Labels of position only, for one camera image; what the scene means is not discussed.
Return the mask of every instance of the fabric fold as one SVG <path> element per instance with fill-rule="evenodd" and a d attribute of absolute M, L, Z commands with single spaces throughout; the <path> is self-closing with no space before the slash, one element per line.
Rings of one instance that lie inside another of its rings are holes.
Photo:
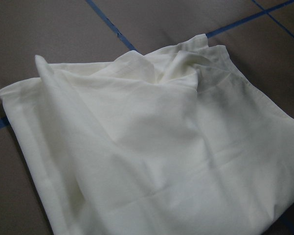
<path fill-rule="evenodd" d="M 56 235 L 256 235 L 294 202 L 294 119 L 205 35 L 35 60 L 0 98 Z"/>

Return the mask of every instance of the folded cloth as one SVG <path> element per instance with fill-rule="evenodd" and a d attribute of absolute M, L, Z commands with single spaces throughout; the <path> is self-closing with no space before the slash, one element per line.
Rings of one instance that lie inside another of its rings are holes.
<path fill-rule="evenodd" d="M 294 119 L 205 35 L 0 90 L 55 235 L 257 235 L 294 202 Z"/>

